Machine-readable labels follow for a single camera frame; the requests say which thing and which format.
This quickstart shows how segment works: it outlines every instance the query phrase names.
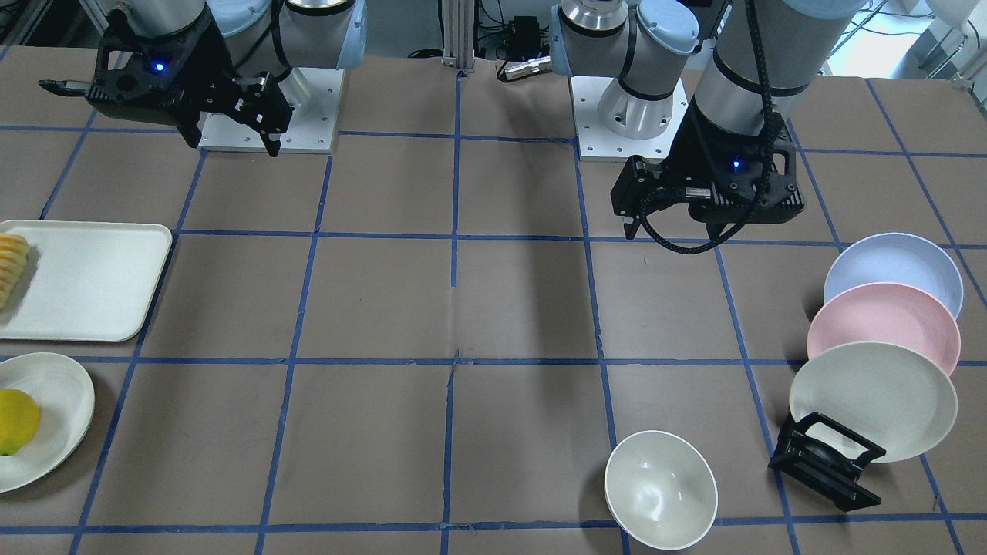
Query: white mounting plate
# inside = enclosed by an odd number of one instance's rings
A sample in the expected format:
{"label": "white mounting plate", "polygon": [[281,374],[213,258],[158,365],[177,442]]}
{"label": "white mounting plate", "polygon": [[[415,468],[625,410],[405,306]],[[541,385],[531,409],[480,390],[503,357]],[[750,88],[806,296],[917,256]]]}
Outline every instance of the white mounting plate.
{"label": "white mounting plate", "polygon": [[649,162],[659,162],[668,155],[672,139],[678,131],[689,106],[682,80],[675,85],[672,118],[661,135],[651,139],[631,139],[611,131],[603,124],[596,106],[612,77],[581,77],[570,79],[572,113],[579,135],[579,157],[598,162],[623,162],[638,154]]}
{"label": "white mounting plate", "polygon": [[[299,69],[312,90],[312,105],[291,118],[288,132],[281,135],[281,152],[330,154],[336,138],[345,72],[313,67]],[[210,114],[205,119],[198,146],[221,152],[266,152],[256,131],[221,114]]]}

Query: pink plate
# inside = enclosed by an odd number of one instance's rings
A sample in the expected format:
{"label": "pink plate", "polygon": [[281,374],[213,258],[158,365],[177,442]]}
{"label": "pink plate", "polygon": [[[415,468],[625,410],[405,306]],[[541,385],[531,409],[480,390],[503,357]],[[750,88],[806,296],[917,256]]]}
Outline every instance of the pink plate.
{"label": "pink plate", "polygon": [[936,297],[911,285],[867,283],[827,302],[808,328],[808,357],[859,341],[879,341],[924,355],[946,373],[959,361],[959,327]]}

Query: yellow fruit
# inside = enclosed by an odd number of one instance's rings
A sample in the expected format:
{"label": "yellow fruit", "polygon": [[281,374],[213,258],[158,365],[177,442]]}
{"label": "yellow fruit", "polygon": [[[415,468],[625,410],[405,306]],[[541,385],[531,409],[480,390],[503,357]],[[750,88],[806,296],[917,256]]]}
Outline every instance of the yellow fruit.
{"label": "yellow fruit", "polygon": [[35,437],[41,409],[20,389],[0,389],[0,456],[21,450]]}

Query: lemon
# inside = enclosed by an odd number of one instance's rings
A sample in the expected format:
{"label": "lemon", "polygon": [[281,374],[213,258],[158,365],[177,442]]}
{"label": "lemon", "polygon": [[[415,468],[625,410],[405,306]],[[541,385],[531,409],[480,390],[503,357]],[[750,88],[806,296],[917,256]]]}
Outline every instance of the lemon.
{"label": "lemon", "polygon": [[0,389],[0,456],[21,450],[35,437],[41,409],[20,389]]}

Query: white tray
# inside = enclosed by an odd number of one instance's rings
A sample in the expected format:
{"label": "white tray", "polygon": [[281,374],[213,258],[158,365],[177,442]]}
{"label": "white tray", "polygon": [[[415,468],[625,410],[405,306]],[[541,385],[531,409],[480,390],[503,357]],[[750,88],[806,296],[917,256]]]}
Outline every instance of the white tray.
{"label": "white tray", "polygon": [[31,253],[7,306],[0,339],[119,342],[144,322],[168,257],[163,225],[10,220],[0,233]]}
{"label": "white tray", "polygon": [[15,455],[0,457],[0,493],[54,470],[72,454],[93,421],[93,380],[78,362],[55,353],[31,353],[0,362],[0,389],[35,398],[41,421],[35,437]]}

